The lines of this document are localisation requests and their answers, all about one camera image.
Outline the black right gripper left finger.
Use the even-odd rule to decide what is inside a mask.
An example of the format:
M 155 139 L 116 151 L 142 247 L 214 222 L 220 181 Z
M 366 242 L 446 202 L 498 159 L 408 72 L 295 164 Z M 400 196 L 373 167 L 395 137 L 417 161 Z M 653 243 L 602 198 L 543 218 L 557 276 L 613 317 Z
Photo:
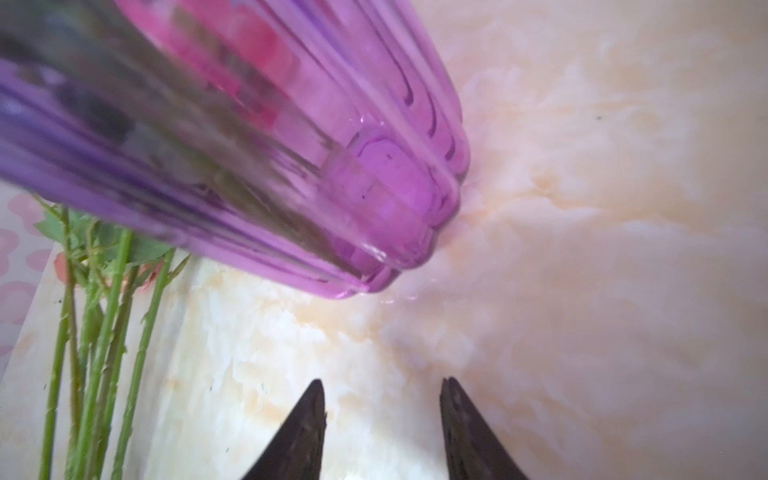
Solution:
M 319 480 L 326 431 L 323 383 L 310 382 L 243 480 Z

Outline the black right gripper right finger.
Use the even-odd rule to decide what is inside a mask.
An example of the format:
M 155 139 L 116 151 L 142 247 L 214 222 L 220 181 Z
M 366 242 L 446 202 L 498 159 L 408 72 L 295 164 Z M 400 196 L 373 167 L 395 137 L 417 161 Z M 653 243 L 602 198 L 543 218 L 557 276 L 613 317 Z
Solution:
M 450 480 L 528 480 L 456 378 L 443 379 L 439 405 Z

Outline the purple blue glass vase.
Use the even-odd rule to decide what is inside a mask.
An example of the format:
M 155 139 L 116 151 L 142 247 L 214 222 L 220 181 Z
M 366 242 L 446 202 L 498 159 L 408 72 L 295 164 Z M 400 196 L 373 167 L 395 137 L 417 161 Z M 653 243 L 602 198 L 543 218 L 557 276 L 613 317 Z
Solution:
M 409 1 L 5 1 L 1 176 L 326 298 L 432 256 L 470 161 Z

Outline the flower bunch on table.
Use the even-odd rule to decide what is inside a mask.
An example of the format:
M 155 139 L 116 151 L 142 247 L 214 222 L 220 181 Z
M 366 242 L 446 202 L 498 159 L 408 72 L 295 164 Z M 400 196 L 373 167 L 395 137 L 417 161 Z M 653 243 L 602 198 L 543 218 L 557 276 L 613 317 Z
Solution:
M 187 266 L 175 248 L 41 200 L 36 229 L 61 250 L 63 284 L 38 476 L 53 476 L 63 377 L 70 379 L 66 479 L 120 479 L 163 295 Z

